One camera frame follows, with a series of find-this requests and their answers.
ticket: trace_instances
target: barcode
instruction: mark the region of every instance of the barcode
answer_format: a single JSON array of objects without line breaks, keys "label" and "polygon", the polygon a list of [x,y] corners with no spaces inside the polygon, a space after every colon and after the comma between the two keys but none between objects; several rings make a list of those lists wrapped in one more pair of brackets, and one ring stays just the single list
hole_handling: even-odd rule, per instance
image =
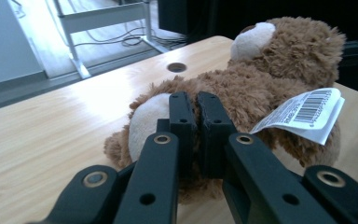
[{"label": "barcode", "polygon": [[294,121],[313,123],[323,110],[325,102],[330,98],[331,91],[313,91],[301,106]]}]

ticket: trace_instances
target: wall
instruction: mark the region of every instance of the wall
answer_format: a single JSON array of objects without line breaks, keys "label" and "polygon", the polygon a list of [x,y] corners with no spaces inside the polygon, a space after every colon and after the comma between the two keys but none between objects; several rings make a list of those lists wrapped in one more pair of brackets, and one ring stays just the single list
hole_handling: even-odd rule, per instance
[{"label": "wall", "polygon": [[42,72],[10,0],[0,0],[0,82]]}]

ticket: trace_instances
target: stuffed animal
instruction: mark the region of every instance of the stuffed animal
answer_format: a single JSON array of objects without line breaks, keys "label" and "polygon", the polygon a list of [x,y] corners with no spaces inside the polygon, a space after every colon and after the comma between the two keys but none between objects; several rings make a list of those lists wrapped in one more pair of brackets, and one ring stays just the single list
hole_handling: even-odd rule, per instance
[{"label": "stuffed animal", "polygon": [[[312,19],[279,18],[248,27],[233,42],[227,69],[191,79],[177,76],[139,96],[130,105],[130,124],[106,139],[104,153],[117,169],[137,161],[146,137],[156,131],[157,119],[169,117],[168,98],[177,91],[189,94],[196,120],[197,94],[217,95],[237,130],[248,133],[293,96],[332,87],[344,42],[336,28]],[[276,128],[256,135],[271,149],[283,147],[304,167],[331,165],[339,153],[337,123],[324,146]],[[201,178],[196,162],[193,177],[180,179],[179,185],[180,203],[222,197],[221,180]]]}]

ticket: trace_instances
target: care label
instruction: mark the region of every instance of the care label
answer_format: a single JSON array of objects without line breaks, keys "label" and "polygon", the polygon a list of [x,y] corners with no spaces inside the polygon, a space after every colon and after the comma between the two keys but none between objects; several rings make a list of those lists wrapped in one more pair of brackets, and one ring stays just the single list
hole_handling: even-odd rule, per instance
[{"label": "care label", "polygon": [[345,99],[335,88],[323,88],[295,96],[258,122],[250,133],[280,128],[324,145]]}]

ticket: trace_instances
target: table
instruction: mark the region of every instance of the table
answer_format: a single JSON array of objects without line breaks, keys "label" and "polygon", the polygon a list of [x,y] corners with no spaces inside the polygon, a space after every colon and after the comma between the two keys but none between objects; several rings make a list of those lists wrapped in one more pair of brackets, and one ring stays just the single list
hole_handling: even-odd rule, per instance
[{"label": "table", "polygon": [[[224,69],[232,40],[215,36],[0,109],[0,223],[43,219],[80,170],[110,165],[103,142],[128,123],[131,103],[151,82]],[[335,167],[358,181],[358,91],[336,85],[346,99],[339,122],[342,149]],[[297,161],[276,152],[291,170]],[[179,206],[178,223],[233,223],[225,200]]]}]

